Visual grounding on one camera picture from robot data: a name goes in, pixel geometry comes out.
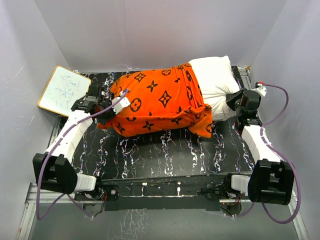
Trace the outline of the white pillow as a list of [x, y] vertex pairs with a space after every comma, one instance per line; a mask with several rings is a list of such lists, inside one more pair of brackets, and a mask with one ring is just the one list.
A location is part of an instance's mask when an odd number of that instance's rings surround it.
[[226, 121], [235, 116], [226, 103], [227, 95], [240, 90], [227, 55], [203, 57], [188, 62], [202, 93], [203, 102], [210, 106], [214, 121]]

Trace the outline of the orange patterned plush pillowcase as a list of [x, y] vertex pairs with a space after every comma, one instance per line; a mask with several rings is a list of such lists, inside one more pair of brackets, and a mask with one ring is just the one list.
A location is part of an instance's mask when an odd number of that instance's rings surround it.
[[118, 78], [109, 91], [126, 94], [130, 105], [99, 129], [113, 128], [124, 137], [188, 128], [200, 137], [212, 136], [212, 108], [204, 102], [190, 63], [167, 69], [145, 70]]

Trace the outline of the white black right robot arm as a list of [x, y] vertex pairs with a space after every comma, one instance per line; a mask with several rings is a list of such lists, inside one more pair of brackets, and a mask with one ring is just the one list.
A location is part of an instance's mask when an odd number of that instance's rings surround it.
[[271, 150], [258, 117], [258, 108], [266, 93], [261, 85], [251, 90], [242, 88], [226, 96], [226, 104], [236, 113], [235, 129], [251, 152], [254, 168], [250, 176], [229, 173], [222, 190], [230, 199], [244, 194], [254, 203], [288, 205], [294, 184], [293, 169]]

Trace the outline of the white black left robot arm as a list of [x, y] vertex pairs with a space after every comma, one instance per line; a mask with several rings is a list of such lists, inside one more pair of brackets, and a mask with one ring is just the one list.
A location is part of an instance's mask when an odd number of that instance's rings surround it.
[[38, 190], [62, 194], [86, 192], [93, 200], [103, 195], [102, 185], [92, 175], [77, 173], [72, 165], [80, 140], [94, 119], [109, 120], [115, 116], [112, 101], [106, 89], [91, 85], [87, 93], [71, 107], [69, 117], [54, 142], [44, 153], [36, 153], [32, 159]]

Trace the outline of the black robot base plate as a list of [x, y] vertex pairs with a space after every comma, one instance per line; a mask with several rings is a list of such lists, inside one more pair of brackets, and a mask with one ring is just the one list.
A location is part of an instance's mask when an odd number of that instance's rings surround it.
[[92, 192], [79, 192], [79, 202], [101, 204], [104, 211], [202, 209], [219, 211], [224, 203], [247, 202], [225, 191], [226, 174], [102, 179]]

